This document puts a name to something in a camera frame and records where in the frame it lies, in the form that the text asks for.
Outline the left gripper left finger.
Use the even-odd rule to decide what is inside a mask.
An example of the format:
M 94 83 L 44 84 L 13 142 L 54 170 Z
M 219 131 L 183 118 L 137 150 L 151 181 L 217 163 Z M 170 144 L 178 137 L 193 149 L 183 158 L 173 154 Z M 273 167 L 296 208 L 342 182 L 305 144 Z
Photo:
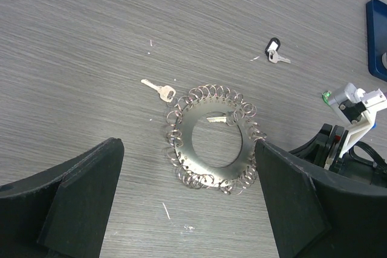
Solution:
M 1 186 L 1 257 L 99 257 L 123 163 L 109 138 Z

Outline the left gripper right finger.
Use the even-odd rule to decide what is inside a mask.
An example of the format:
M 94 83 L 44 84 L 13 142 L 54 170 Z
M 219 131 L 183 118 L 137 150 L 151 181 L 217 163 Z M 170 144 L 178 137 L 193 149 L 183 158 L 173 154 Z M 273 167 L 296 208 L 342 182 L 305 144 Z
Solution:
M 386 189 L 315 166 L 278 146 L 255 146 L 280 257 L 386 257 Z

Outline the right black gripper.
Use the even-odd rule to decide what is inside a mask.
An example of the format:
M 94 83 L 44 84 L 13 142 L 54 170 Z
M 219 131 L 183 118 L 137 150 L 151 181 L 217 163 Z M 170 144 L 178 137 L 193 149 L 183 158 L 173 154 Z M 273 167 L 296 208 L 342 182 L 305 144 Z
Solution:
M 367 143 L 358 141 L 339 156 L 347 136 L 344 127 L 324 124 L 310 141 L 290 153 L 349 179 L 369 185 L 386 185 L 386 161 Z

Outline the key with green tag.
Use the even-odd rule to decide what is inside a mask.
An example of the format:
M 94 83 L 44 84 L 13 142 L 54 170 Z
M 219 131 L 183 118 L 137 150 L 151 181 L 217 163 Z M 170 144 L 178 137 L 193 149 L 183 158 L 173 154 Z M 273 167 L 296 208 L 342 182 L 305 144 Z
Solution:
M 322 99 L 325 103 L 328 103 L 328 98 L 330 97 L 331 95 L 331 91 L 326 91 L 322 94 Z

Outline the metal disc with keyrings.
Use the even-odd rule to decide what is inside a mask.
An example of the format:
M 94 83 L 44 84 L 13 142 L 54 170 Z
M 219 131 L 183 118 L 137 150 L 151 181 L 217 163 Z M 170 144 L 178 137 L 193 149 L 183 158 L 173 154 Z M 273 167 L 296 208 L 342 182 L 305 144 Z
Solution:
M 232 113 L 234 126 L 207 117 Z M 166 156 L 189 189 L 241 194 L 258 176 L 254 154 L 266 138 L 256 122 L 257 107 L 227 86 L 200 85 L 176 99 L 167 113 Z

